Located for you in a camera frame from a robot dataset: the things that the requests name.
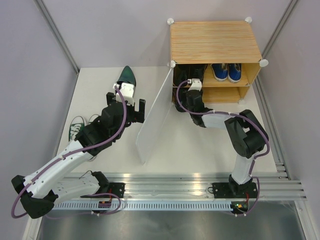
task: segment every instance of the green sneaker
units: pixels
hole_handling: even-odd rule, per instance
[[[90,118],[89,118],[89,122],[88,124],[91,124],[97,117],[99,117],[98,114],[93,114]],[[89,159],[87,162],[92,162],[93,160],[96,159],[97,156],[92,157],[91,159]]]
[[[136,84],[137,84],[136,78],[135,78],[134,72],[131,70],[129,66],[124,67],[116,83],[119,85],[121,85],[122,83],[133,84],[136,87]]]
[[[69,127],[69,142],[74,140],[76,135],[87,125],[86,120],[82,116],[76,116]]]

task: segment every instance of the black shoe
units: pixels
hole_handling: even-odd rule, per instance
[[[188,88],[180,88],[179,100],[185,109],[187,108],[187,92],[188,92]],[[182,109],[182,107],[179,105],[177,101],[177,88],[173,89],[173,98],[174,98],[175,109],[180,113],[186,112],[185,110]]]
[[[116,83],[119,84],[120,86],[122,83],[133,84],[136,87],[136,84],[137,84],[136,78],[135,78],[134,72],[131,70],[129,66],[124,67]]]
[[[182,83],[185,80],[188,80],[188,75],[190,73],[190,64],[177,64],[174,67],[173,71],[173,85],[176,87],[179,86],[180,83]]]
[[[208,64],[190,64],[190,74],[188,79],[200,79],[204,83],[205,71]]]

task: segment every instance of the blue sneaker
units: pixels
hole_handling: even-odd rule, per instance
[[[211,65],[213,76],[219,82],[223,82],[228,77],[227,64],[225,63],[213,63]]]
[[[228,79],[231,83],[237,83],[241,79],[241,63],[229,63]]]

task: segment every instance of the shoe rack shelf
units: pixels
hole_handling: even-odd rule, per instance
[[[171,59],[176,64],[241,63],[237,83],[219,82],[207,67],[203,80],[205,103],[236,103],[243,99],[260,71],[262,56],[246,21],[186,21],[170,24]]]

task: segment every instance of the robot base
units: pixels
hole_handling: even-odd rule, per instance
[[[109,182],[107,193],[117,195],[119,198],[123,199],[126,191],[125,186],[126,184],[124,182]],[[101,199],[108,198],[108,196],[81,196],[81,198]]]
[[[252,182],[252,179],[245,184],[238,185],[231,176],[229,182],[212,183],[212,193],[215,199],[246,199],[247,194],[250,199],[258,197],[257,185]]]

